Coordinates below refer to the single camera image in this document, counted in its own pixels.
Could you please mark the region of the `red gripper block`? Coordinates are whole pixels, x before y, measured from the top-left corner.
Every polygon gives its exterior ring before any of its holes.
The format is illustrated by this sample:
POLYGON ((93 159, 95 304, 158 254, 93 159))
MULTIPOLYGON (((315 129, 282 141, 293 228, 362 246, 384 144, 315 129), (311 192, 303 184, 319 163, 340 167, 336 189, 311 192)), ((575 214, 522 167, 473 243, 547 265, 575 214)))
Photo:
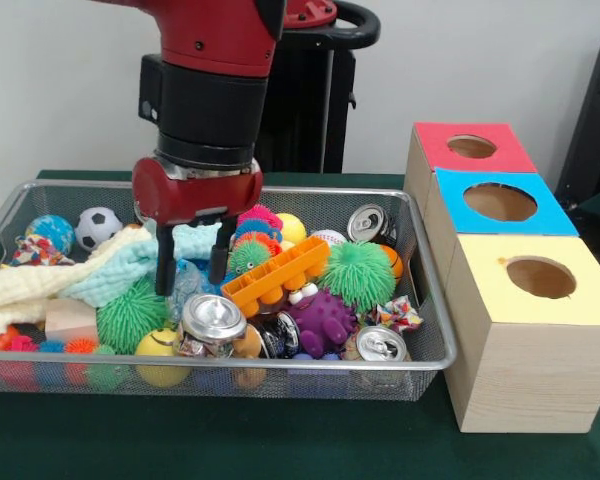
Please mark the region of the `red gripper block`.
POLYGON ((257 161, 241 170, 201 170, 170 163, 158 156, 139 160, 132 171, 132 193, 138 215, 158 225, 155 291, 171 296, 176 276, 173 227, 217 215, 224 218, 211 250, 209 281, 226 275, 236 216, 259 200, 263 174, 257 161))

